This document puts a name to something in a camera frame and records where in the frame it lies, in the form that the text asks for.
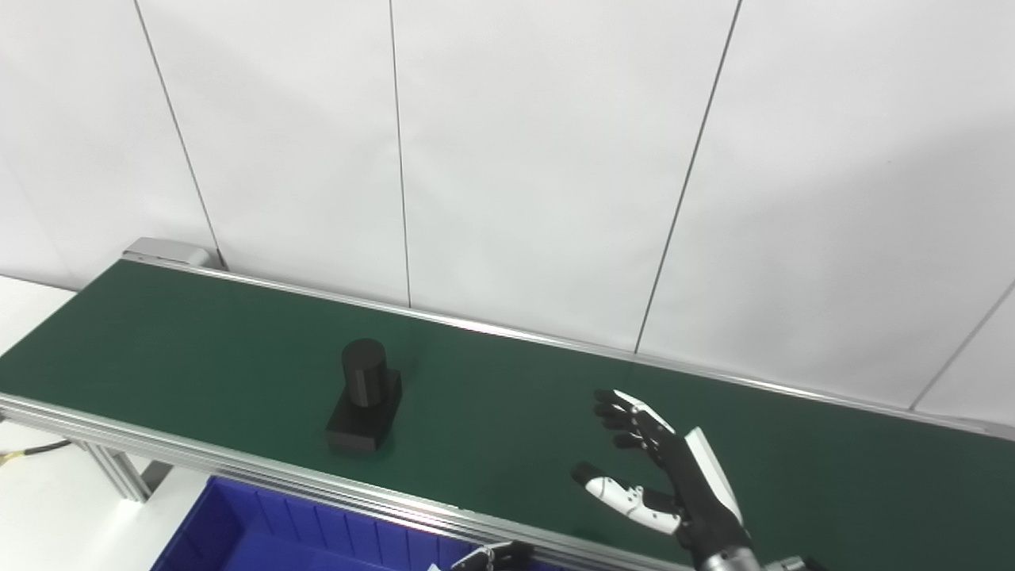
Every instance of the blue crate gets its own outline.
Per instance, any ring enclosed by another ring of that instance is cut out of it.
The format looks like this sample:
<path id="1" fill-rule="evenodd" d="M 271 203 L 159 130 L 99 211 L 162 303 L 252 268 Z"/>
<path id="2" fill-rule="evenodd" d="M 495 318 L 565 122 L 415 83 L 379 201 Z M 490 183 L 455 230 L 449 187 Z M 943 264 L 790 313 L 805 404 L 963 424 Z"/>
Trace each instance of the blue crate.
<path id="1" fill-rule="evenodd" d="M 476 546 L 210 478 L 152 571 L 426 571 Z M 533 571 L 566 571 L 536 563 Z"/>

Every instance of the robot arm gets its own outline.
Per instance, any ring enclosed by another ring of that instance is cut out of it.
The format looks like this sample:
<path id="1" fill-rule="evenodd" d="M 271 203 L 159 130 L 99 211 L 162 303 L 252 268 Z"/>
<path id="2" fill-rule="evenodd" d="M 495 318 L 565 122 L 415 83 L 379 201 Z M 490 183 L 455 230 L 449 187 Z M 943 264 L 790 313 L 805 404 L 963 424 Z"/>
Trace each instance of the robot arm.
<path id="1" fill-rule="evenodd" d="M 762 567 L 754 557 L 740 507 L 708 440 L 695 428 L 680 438 L 640 401 L 618 390 L 600 390 L 595 414 L 607 429 L 619 431 L 618 448 L 641 448 L 666 474 L 673 496 L 630 486 L 587 463 L 571 477 L 589 493 L 633 521 L 674 536 L 704 571 L 800 571 L 820 566 L 791 558 Z"/>
<path id="2" fill-rule="evenodd" d="M 480 546 L 469 555 L 458 560 L 450 571 L 517 571 L 527 569 L 532 564 L 533 547 L 524 542 L 503 542 Z M 430 565 L 427 571 L 441 571 Z"/>

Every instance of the white floor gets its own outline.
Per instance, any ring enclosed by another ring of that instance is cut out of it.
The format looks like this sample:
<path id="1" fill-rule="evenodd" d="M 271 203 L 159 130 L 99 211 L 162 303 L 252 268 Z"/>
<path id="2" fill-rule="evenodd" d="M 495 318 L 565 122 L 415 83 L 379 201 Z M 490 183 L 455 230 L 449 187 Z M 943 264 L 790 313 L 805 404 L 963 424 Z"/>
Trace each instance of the white floor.
<path id="1" fill-rule="evenodd" d="M 72 296 L 0 276 L 0 354 Z M 0 423 L 0 452 L 60 439 Z M 206 480 L 206 475 L 174 469 L 142 505 L 121 500 L 76 446 L 14 458 L 0 467 L 0 569 L 150 569 Z"/>

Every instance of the yellow cable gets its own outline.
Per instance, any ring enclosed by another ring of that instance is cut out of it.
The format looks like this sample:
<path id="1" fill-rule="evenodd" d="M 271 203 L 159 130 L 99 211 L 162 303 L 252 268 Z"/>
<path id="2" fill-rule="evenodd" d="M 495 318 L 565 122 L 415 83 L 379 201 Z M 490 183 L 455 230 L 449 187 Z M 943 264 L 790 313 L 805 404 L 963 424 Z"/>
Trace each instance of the yellow cable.
<path id="1" fill-rule="evenodd" d="M 7 460 L 10 460 L 11 458 L 16 458 L 18 456 L 23 456 L 23 455 L 24 455 L 24 450 L 18 450 L 17 452 L 8 452 L 3 456 L 0 456 L 0 467 L 4 466 L 4 463 L 6 463 Z"/>

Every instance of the white wall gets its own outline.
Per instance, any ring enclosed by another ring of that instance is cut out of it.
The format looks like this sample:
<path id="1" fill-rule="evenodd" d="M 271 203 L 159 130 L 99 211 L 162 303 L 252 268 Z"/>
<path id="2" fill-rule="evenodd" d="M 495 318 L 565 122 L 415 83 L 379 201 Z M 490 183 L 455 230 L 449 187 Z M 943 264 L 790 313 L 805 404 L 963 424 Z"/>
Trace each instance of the white wall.
<path id="1" fill-rule="evenodd" d="M 665 260 L 734 0 L 139 6 L 197 185 L 132 2 L 0 0 L 0 274 L 217 237 L 634 349 L 662 263 L 641 352 L 905 408 L 1015 272 L 1009 3 L 744 2 Z M 920 410 L 1015 423 L 1010 308 Z"/>
<path id="2" fill-rule="evenodd" d="M 229 268 L 407 303 L 387 2 L 140 6 Z"/>
<path id="3" fill-rule="evenodd" d="M 5 273 L 78 288 L 138 235 L 214 247 L 131 2 L 0 2 L 0 156 Z"/>
<path id="4" fill-rule="evenodd" d="M 413 305 L 632 350 L 734 6 L 396 0 Z"/>
<path id="5" fill-rule="evenodd" d="M 67 290 L 0 276 L 0 355 L 72 297 Z"/>
<path id="6" fill-rule="evenodd" d="M 0 155 L 0 275 L 68 285 L 73 281 L 21 185 Z"/>
<path id="7" fill-rule="evenodd" d="M 1012 278 L 1015 6 L 746 2 L 641 350 L 908 407 Z"/>
<path id="8" fill-rule="evenodd" d="M 1015 427 L 1015 296 L 1010 291 L 917 411 Z"/>

